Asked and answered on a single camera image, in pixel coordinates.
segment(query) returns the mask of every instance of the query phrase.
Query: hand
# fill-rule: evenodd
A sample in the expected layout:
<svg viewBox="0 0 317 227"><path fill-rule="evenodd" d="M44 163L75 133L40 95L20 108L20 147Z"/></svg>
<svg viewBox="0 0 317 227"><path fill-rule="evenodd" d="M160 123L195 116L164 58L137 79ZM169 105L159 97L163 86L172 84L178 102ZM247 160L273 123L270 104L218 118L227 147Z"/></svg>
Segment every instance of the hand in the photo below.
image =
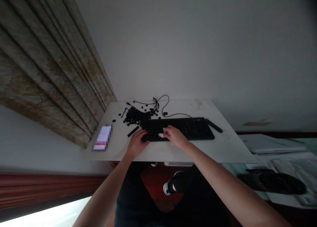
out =
<svg viewBox="0 0 317 227"><path fill-rule="evenodd" d="M149 141L145 143L141 141L141 138L145 134L147 134L147 132L143 129L138 130L133 134L126 152L127 154L132 155L132 157L135 158L145 149L145 147L150 143Z"/></svg>
<svg viewBox="0 0 317 227"><path fill-rule="evenodd" d="M164 137L169 139L174 145L179 148L184 148L189 144L189 141L186 137L181 133L181 131L171 125L169 125L164 130Z"/></svg>

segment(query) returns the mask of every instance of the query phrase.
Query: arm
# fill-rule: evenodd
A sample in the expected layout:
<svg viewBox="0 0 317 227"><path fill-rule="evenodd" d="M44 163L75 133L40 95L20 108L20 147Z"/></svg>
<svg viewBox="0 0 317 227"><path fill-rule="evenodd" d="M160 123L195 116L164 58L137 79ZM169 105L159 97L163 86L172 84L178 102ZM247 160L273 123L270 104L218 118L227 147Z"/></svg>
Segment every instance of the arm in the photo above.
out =
<svg viewBox="0 0 317 227"><path fill-rule="evenodd" d="M168 126L164 136L184 150L214 191L244 226L290 226L269 204L223 166L190 143L176 128Z"/></svg>
<svg viewBox="0 0 317 227"><path fill-rule="evenodd" d="M149 144L149 141L141 143L141 138L146 133L145 130L139 130L133 134L127 153L93 194L78 216L73 227L106 226L116 205L124 177L131 162Z"/></svg>

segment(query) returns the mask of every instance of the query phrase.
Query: table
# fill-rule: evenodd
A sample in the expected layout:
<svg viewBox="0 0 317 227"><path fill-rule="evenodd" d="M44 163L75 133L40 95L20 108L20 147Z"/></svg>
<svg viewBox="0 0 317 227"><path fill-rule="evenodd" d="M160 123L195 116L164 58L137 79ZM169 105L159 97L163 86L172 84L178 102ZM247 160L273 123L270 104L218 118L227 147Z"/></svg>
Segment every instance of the table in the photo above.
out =
<svg viewBox="0 0 317 227"><path fill-rule="evenodd" d="M153 101L142 101L143 103L153 103ZM130 104L141 110L142 104L133 103ZM158 119L158 117L164 118L161 114L163 106L167 103L166 100L159 101L159 113L158 116L153 116L152 119ZM155 104L149 105L147 108L153 108ZM123 118L118 116L122 114L125 108L129 108L126 102L111 102L100 121L102 124L113 124L112 135L108 149L102 152L92 151L93 144L96 140L96 134L91 139L88 148L85 153L85 159L90 160L112 160L120 161L126 153L127 146L130 138L127 135L137 126L127 126L123 123ZM168 105L164 108L164 112L168 112L169 115L175 113L185 113L192 117L205 117L219 126L229 135L226 138L223 134L218 133L215 129L211 128L215 135L214 140L205 141L191 141L199 149L205 152L208 156L213 158L218 163L256 163L256 159L222 116L214 103L207 100L170 100ZM170 118L184 118L185 115L175 115ZM192 162L188 155L176 146L173 146L170 142L151 142L144 151L135 158L135 161L158 161L158 162Z"/></svg>

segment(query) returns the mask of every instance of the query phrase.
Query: sneaker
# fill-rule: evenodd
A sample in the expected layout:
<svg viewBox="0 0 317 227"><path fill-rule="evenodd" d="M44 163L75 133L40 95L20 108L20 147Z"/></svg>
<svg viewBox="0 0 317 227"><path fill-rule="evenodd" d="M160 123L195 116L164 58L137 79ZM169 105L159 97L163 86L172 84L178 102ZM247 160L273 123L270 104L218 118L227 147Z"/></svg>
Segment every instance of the sneaker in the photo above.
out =
<svg viewBox="0 0 317 227"><path fill-rule="evenodd" d="M158 165L158 162L152 162L151 165L152 165L153 167L156 167L156 166Z"/></svg>
<svg viewBox="0 0 317 227"><path fill-rule="evenodd" d="M175 193L176 191L174 190L168 190L168 183L172 180L172 179L176 179L178 178L180 175L182 175L184 173L184 171L177 171L174 176L167 182L163 185L163 191L165 193L165 195L169 196L169 195L172 195L173 193Z"/></svg>

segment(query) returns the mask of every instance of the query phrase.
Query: leg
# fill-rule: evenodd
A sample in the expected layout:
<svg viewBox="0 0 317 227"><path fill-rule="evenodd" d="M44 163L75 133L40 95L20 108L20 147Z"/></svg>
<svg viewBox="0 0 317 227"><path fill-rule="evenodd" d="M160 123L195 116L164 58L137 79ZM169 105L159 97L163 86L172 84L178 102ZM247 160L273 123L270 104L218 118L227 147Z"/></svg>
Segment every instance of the leg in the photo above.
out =
<svg viewBox="0 0 317 227"><path fill-rule="evenodd" d="M170 213L171 223L182 220L183 226L230 226L225 205L196 165L176 179L174 186L184 196Z"/></svg>
<svg viewBox="0 0 317 227"><path fill-rule="evenodd" d="M114 226L151 226L159 218L161 212L140 177L149 164L131 163L117 199Z"/></svg>

